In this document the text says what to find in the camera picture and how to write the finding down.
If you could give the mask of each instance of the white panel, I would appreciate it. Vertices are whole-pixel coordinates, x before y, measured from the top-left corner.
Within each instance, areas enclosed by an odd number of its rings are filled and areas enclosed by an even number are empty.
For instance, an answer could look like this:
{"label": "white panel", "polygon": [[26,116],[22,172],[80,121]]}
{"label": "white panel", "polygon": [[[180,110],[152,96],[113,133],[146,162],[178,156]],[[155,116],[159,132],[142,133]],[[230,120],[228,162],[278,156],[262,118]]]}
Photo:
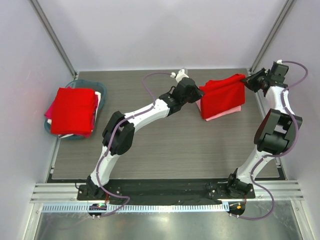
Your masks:
{"label": "white panel", "polygon": [[[320,239],[320,208],[316,207],[320,198],[319,23],[320,2],[297,1],[259,66],[270,68],[273,60],[282,59],[300,62],[309,69],[305,82],[289,91],[291,108],[303,118],[303,123],[297,145],[283,163],[287,176],[299,182],[312,214],[316,239]],[[299,66],[289,66],[285,82],[292,84],[304,75],[304,70]]]}
{"label": "white panel", "polygon": [[0,1],[0,16],[0,238],[20,240],[55,142],[44,112],[72,76],[29,1]]}
{"label": "white panel", "polygon": [[39,0],[78,71],[247,68],[285,0]]}

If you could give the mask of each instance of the metal post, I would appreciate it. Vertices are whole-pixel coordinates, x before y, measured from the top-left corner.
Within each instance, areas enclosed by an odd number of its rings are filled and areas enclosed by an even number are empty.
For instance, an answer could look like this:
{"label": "metal post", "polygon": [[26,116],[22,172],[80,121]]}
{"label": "metal post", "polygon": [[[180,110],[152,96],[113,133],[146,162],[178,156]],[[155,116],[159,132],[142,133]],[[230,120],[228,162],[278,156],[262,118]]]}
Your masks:
{"label": "metal post", "polygon": [[296,2],[296,0],[287,0],[279,14],[279,16],[277,17],[277,19],[275,20],[271,31],[269,32],[268,36],[266,37],[258,55],[256,56],[252,67],[250,68],[250,72],[253,73],[258,64],[260,63],[261,59],[263,58],[263,56],[265,55],[270,43],[272,42],[272,40],[275,38],[277,32],[279,31],[282,23],[284,22],[284,20],[286,19],[289,11],[292,9],[294,3]]}
{"label": "metal post", "polygon": [[49,37],[51,38],[54,46],[56,47],[58,53],[62,57],[65,65],[69,69],[70,73],[72,74],[73,78],[76,77],[77,73],[72,66],[64,48],[62,47],[59,39],[57,38],[57,35],[55,34],[55,31],[53,30],[52,26],[50,25],[43,9],[41,8],[38,0],[29,0],[31,5],[33,6],[33,9],[35,10],[36,14],[38,15],[40,21],[42,22],[43,27],[45,28],[46,32],[48,33]]}

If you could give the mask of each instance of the folded red cloth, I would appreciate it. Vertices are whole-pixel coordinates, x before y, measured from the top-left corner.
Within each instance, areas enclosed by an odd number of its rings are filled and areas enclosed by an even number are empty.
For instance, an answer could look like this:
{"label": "folded red cloth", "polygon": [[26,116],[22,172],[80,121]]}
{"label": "folded red cloth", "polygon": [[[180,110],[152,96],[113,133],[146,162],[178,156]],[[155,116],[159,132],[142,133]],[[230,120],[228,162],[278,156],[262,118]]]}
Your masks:
{"label": "folded red cloth", "polygon": [[95,91],[89,88],[59,88],[52,106],[52,134],[88,135],[92,130]]}
{"label": "folded red cloth", "polygon": [[245,103],[245,85],[241,82],[246,76],[235,74],[224,80],[210,80],[199,89],[204,92],[201,98],[201,117],[211,118]]}

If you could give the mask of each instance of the stack of cloth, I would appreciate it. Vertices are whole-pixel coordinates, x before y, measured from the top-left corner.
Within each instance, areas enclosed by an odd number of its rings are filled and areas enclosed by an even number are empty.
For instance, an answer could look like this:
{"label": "stack of cloth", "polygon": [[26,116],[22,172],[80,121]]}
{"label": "stack of cloth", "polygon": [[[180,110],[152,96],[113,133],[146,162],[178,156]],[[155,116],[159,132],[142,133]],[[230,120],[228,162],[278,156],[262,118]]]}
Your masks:
{"label": "stack of cloth", "polygon": [[50,132],[59,138],[89,137],[95,127],[101,93],[90,88],[59,88],[44,114]]}
{"label": "stack of cloth", "polygon": [[196,102],[201,112],[201,117],[212,120],[221,116],[241,111],[245,103],[245,85],[241,80],[244,74],[235,74],[223,80],[209,80],[199,89],[204,96]]}

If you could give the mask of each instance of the white wall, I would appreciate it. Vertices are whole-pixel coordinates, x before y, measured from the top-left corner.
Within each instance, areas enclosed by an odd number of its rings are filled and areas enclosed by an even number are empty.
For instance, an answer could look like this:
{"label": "white wall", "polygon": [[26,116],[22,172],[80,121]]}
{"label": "white wall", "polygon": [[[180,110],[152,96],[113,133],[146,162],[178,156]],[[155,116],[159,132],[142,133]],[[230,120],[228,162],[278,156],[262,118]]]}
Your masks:
{"label": "white wall", "polygon": [[72,76],[29,1],[0,1],[0,16],[0,239],[20,240],[55,142],[43,114]]}
{"label": "white wall", "polygon": [[[303,63],[309,76],[289,93],[290,105],[303,118],[299,140],[283,161],[286,174],[297,179],[311,212],[314,230],[320,239],[320,2],[298,0],[285,20],[259,68],[270,68],[273,60]],[[304,75],[299,66],[290,65],[285,82],[292,84]]]}
{"label": "white wall", "polygon": [[78,71],[248,68],[285,0],[39,0]]}

